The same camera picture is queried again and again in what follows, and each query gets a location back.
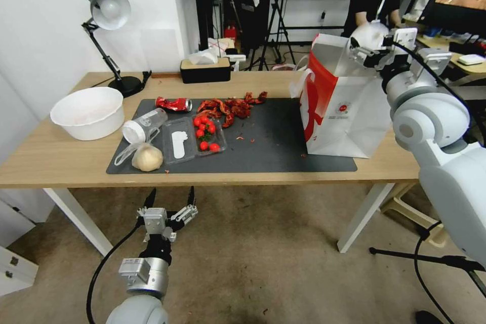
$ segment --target black stand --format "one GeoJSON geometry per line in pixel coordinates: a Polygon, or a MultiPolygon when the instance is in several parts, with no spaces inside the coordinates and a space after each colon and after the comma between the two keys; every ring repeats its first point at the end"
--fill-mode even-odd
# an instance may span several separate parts
{"type": "Polygon", "coordinates": [[[279,6],[278,4],[278,0],[273,0],[273,4],[272,4],[272,16],[270,18],[270,23],[268,25],[268,30],[267,30],[267,35],[265,36],[265,40],[263,42],[263,51],[262,51],[262,55],[257,59],[255,60],[255,52],[256,52],[256,49],[253,49],[252,51],[252,57],[251,57],[251,60],[250,60],[250,65],[248,67],[249,70],[251,70],[258,62],[260,62],[260,65],[258,67],[258,70],[259,71],[262,71],[263,70],[263,65],[265,65],[265,68],[268,70],[268,65],[265,61],[265,53],[267,51],[267,47],[270,46],[270,47],[274,47],[275,48],[275,51],[277,52],[278,54],[278,59],[281,59],[281,55],[276,47],[276,43],[272,40],[271,42],[269,42],[269,39],[270,39],[270,36],[271,36],[271,32],[272,32],[272,26],[273,26],[273,20],[275,18],[275,13],[278,12],[278,29],[277,29],[277,38],[278,36],[280,35],[280,33],[283,33],[285,35],[285,38],[287,40],[287,42],[285,42],[285,44],[289,47],[289,51],[290,51],[290,55],[292,57],[292,62],[294,64],[296,64],[295,62],[295,57],[294,57],[294,52],[292,52],[292,48],[291,48],[291,45],[290,45],[290,41],[289,41],[289,33],[287,32],[287,28],[285,27],[285,24],[284,24],[284,17],[282,15],[282,11],[281,11],[281,6],[279,6]]]}
{"type": "Polygon", "coordinates": [[[115,79],[112,82],[110,82],[108,86],[120,91],[124,98],[132,96],[142,91],[143,88],[145,87],[145,83],[140,82],[138,78],[133,76],[121,77],[120,69],[115,63],[115,61],[113,61],[110,56],[107,56],[105,54],[105,52],[103,51],[103,49],[101,48],[100,44],[95,39],[95,36],[93,34],[94,31],[99,28],[98,25],[93,24],[93,18],[90,18],[86,23],[83,23],[82,27],[85,29],[86,33],[88,33],[91,41],[93,41],[96,48],[101,53],[101,56],[103,57],[103,61],[105,61],[105,63],[108,65],[111,72],[113,72],[115,79]]]}
{"type": "MultiPolygon", "coordinates": [[[[403,252],[395,252],[395,251],[385,251],[385,250],[379,250],[373,247],[370,247],[370,253],[372,255],[376,254],[381,254],[385,256],[392,256],[392,257],[401,257],[401,258],[408,258],[408,259],[414,259],[415,255],[410,254],[410,253],[403,253],[403,252]]],[[[486,270],[484,269],[483,266],[481,266],[479,263],[475,261],[469,261],[465,257],[462,256],[443,256],[443,257],[431,257],[431,256],[423,256],[423,255],[418,255],[417,259],[419,261],[425,261],[425,262],[433,262],[433,263],[438,263],[438,264],[443,264],[449,267],[456,267],[460,268],[469,275],[469,277],[472,279],[474,284],[477,286],[479,291],[484,295],[486,298],[486,286],[484,283],[481,281],[479,276],[476,274],[475,271],[481,271],[485,272],[486,270]]]]}

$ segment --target floor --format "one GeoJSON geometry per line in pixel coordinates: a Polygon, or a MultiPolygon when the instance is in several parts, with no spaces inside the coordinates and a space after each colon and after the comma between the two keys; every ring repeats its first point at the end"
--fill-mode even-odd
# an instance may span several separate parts
{"type": "MultiPolygon", "coordinates": [[[[413,323],[437,310],[412,261],[372,256],[370,246],[410,252],[414,232],[376,213],[347,254],[336,250],[369,185],[197,187],[199,215],[173,244],[164,305],[171,323],[413,323]]],[[[149,188],[73,189],[107,237],[133,226],[149,188]]],[[[178,210],[188,188],[159,188],[156,207],[178,210]]],[[[144,244],[139,230],[108,261],[94,293],[105,322],[124,298],[117,275],[144,244]]],[[[57,208],[10,249],[39,264],[35,285],[0,298],[2,323],[86,323],[88,285],[100,255],[57,208]]],[[[423,254],[457,254],[449,243],[423,254]]],[[[484,323],[484,297],[461,271],[421,264],[424,280],[456,323],[484,323]]]]}

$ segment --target plastic bowl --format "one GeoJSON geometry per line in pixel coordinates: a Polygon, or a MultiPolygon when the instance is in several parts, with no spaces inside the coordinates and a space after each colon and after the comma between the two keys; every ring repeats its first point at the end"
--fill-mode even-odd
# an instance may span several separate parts
{"type": "Polygon", "coordinates": [[[79,140],[106,137],[125,121],[123,95],[109,87],[76,91],[54,105],[51,120],[79,140]]]}

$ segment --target black lamp base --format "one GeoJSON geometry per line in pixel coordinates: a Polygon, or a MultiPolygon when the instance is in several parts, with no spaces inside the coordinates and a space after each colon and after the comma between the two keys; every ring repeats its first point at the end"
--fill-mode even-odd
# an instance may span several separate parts
{"type": "Polygon", "coordinates": [[[141,81],[133,76],[124,76],[121,78],[121,81],[113,80],[108,86],[120,91],[124,98],[132,96],[143,89],[141,81]]]}

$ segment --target clear plastic tray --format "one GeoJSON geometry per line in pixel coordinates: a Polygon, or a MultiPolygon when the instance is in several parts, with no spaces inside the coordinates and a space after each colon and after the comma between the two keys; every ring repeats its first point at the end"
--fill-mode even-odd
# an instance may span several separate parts
{"type": "Polygon", "coordinates": [[[209,145],[211,145],[212,143],[217,143],[219,145],[219,151],[211,151],[209,149],[207,149],[205,151],[200,150],[199,149],[199,141],[196,138],[196,131],[197,131],[198,128],[194,126],[194,123],[193,123],[194,119],[195,119],[195,117],[192,118],[191,125],[192,125],[192,129],[193,129],[192,135],[194,136],[195,143],[196,143],[196,150],[197,150],[196,154],[197,154],[197,156],[204,157],[204,156],[207,156],[207,155],[210,155],[210,154],[220,153],[220,152],[223,152],[228,147],[228,144],[226,143],[226,139],[224,138],[224,133],[223,133],[223,128],[221,127],[221,123],[217,119],[211,119],[211,121],[214,123],[214,126],[216,127],[216,131],[209,138],[209,140],[207,142],[208,142],[209,145]]]}
{"type": "Polygon", "coordinates": [[[196,135],[192,119],[189,117],[182,117],[176,120],[171,120],[162,124],[162,153],[164,154],[164,163],[173,165],[196,157],[196,135]],[[173,132],[186,132],[187,139],[184,141],[184,156],[182,158],[174,157],[174,147],[172,145],[173,132]]]}

